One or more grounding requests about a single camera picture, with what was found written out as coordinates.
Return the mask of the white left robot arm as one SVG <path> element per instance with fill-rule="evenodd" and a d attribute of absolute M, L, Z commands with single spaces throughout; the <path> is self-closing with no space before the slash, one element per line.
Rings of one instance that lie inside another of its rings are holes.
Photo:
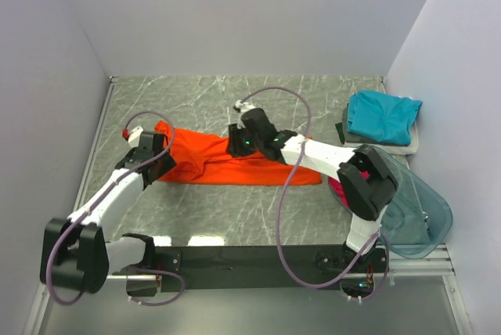
<path fill-rule="evenodd" d="M 171 141 L 141 128 L 124 134 L 131 149 L 105 185 L 73 214 L 53 218 L 45 227 L 40 280 L 51 293 L 64 288 L 94 294 L 110 273 L 131 266 L 146 274 L 156 266 L 153 237 L 125 233 L 113 241 L 111 235 L 133 201 L 175 167 Z"/>

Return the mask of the orange t shirt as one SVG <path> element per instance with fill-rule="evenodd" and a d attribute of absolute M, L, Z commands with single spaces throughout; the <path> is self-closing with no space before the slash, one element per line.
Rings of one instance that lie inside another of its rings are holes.
<path fill-rule="evenodd" d="M 281 186 L 292 167 L 265 159 L 261 153 L 233 158 L 226 152 L 228 139 L 177 128 L 175 135 L 164 121 L 155 131 L 173 139 L 170 154 L 176 166 L 160 179 L 197 185 Z"/>

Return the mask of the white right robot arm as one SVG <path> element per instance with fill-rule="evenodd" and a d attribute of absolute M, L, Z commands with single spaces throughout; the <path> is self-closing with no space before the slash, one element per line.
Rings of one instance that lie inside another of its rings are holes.
<path fill-rule="evenodd" d="M 333 178 L 352 212 L 345 241 L 344 264 L 354 272 L 370 262 L 368 240 L 380 229 L 388 204 L 398 190 L 398 182 L 380 154 L 367 145 L 359 148 L 332 146 L 309 139 L 295 131 L 279 131 L 265 111 L 250 103 L 234 106 L 238 121 L 229 126 L 227 153 L 247 157 L 259 152 L 267 160 L 307 168 Z"/>

